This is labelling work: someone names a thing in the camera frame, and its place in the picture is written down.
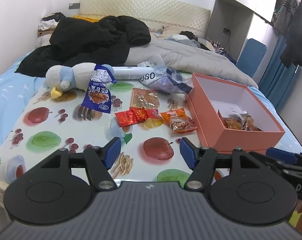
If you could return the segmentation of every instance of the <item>printed number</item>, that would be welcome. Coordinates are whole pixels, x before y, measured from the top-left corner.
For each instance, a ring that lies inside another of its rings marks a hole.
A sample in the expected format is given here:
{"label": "printed number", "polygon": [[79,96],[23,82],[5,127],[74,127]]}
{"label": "printed number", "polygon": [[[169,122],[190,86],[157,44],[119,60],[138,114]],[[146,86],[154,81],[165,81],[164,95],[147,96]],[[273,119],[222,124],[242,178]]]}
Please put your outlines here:
{"label": "printed number", "polygon": [[141,78],[140,82],[143,82],[144,80],[148,80],[148,79],[153,79],[153,78],[155,78],[154,72],[147,73]]}

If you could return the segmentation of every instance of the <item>plush penguin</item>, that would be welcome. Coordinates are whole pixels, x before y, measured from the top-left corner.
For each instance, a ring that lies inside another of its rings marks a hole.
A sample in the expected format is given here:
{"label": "plush penguin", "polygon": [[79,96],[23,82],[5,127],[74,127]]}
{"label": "plush penguin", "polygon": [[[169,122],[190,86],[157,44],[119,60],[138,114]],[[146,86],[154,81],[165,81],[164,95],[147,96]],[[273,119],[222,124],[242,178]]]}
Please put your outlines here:
{"label": "plush penguin", "polygon": [[[63,95],[63,91],[72,88],[78,88],[86,91],[93,75],[96,63],[84,62],[73,67],[55,65],[49,68],[46,72],[45,85],[51,89],[51,97],[58,98]],[[110,69],[114,74],[114,70],[110,65],[102,66]]]}

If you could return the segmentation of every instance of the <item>blue chair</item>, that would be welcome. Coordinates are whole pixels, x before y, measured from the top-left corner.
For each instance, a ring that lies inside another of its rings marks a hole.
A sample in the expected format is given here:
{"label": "blue chair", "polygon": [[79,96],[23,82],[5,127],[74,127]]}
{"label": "blue chair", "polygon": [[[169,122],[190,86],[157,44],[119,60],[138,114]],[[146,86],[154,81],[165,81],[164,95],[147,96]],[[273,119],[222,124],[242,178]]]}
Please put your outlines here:
{"label": "blue chair", "polygon": [[266,45],[255,39],[248,39],[236,67],[249,77],[253,77],[266,51]]}

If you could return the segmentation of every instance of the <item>white cylindrical package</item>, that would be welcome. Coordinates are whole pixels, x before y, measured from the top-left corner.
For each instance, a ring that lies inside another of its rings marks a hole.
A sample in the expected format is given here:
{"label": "white cylindrical package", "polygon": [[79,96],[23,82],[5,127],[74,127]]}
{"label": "white cylindrical package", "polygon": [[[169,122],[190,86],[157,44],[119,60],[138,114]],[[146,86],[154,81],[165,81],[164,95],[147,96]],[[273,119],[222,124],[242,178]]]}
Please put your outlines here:
{"label": "white cylindrical package", "polygon": [[139,80],[145,74],[153,72],[153,68],[151,67],[113,67],[114,77],[116,80]]}

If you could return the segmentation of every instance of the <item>gray plastic base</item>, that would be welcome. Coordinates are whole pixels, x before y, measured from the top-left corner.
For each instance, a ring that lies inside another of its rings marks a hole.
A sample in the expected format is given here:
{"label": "gray plastic base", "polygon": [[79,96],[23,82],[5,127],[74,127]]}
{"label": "gray plastic base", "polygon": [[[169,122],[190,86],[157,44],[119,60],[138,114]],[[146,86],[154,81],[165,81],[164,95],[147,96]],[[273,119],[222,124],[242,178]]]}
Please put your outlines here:
{"label": "gray plastic base", "polygon": [[115,191],[99,193],[67,222],[28,226],[14,221],[0,233],[0,240],[8,239],[301,240],[302,235],[286,222],[264,227],[233,223],[202,194],[183,190],[177,182],[122,182]]}

